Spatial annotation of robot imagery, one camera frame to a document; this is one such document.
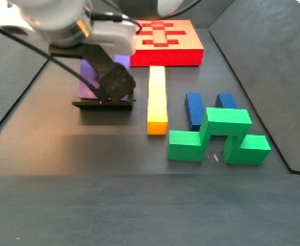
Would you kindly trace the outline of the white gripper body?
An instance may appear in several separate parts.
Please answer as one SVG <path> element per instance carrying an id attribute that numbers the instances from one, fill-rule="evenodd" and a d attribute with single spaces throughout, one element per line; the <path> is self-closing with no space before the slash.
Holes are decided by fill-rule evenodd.
<path id="1" fill-rule="evenodd" d="M 90 0 L 0 0 L 0 27 L 55 47 L 98 44 L 110 55 L 132 55 L 135 25 L 92 20 L 92 11 Z"/>

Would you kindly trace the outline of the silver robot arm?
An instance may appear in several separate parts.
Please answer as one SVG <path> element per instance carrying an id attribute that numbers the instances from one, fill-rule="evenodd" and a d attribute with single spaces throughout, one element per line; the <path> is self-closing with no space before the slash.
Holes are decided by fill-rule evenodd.
<path id="1" fill-rule="evenodd" d="M 0 0 L 0 27 L 59 48 L 100 45 L 111 55 L 135 53 L 136 27 L 128 18 L 171 17 L 184 0 L 102 0 L 120 12 L 96 11 L 95 0 Z"/>

